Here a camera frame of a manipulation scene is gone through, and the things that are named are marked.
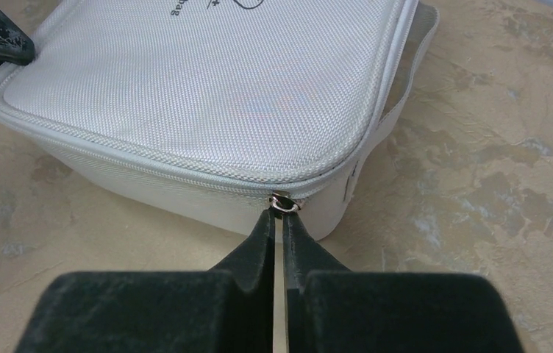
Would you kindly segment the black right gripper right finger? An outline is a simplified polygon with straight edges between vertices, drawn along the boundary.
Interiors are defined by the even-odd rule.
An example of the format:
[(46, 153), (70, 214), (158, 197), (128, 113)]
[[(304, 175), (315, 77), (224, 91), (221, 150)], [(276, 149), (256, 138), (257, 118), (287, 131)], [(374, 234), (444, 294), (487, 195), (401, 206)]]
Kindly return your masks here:
[(522, 352), (507, 308), (485, 278), (357, 272), (282, 218), (289, 352)]

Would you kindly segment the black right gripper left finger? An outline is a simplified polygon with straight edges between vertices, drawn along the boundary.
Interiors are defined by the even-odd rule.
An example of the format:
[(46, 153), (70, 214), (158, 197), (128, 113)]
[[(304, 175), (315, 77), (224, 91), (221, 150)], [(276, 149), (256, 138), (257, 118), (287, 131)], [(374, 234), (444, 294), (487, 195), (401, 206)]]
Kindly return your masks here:
[(275, 215), (206, 271), (76, 271), (42, 293), (18, 352), (271, 352)]

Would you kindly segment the grey medicine case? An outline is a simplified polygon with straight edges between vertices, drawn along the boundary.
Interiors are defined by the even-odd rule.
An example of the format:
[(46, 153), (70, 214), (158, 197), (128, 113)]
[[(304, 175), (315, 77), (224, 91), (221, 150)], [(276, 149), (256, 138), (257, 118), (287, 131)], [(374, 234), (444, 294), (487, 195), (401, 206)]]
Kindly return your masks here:
[(335, 229), (439, 24), (420, 1), (63, 1), (0, 122), (113, 193), (238, 234)]

